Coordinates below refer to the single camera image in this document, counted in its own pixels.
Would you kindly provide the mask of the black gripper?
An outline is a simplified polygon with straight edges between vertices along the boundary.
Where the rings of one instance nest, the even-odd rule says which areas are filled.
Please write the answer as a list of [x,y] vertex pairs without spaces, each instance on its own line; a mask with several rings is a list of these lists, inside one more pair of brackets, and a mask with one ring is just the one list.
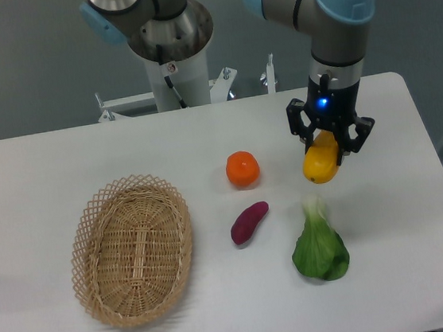
[[[350,153],[359,153],[367,137],[375,125],[370,117],[358,117],[356,114],[356,100],[359,83],[346,88],[321,88],[309,78],[307,100],[292,99],[286,107],[290,133],[298,136],[303,143],[305,153],[313,145],[316,129],[332,131],[338,146],[336,164],[341,165],[344,156]],[[309,119],[306,125],[302,113]],[[350,137],[348,127],[354,127],[356,137]]]

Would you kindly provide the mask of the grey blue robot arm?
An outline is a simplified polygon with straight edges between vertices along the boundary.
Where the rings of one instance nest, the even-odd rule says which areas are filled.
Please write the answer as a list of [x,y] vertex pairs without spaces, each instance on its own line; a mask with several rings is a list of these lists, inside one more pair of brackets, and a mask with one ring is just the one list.
[[[252,14],[309,35],[311,66],[306,100],[293,100],[286,113],[292,134],[307,149],[315,131],[336,141],[341,160],[358,152],[375,124],[356,114],[367,36],[375,0],[243,0]],[[160,111],[211,101],[208,70],[192,74],[190,61],[204,56],[213,35],[207,8],[196,0],[85,0],[80,12],[105,42],[127,43],[152,70]]]

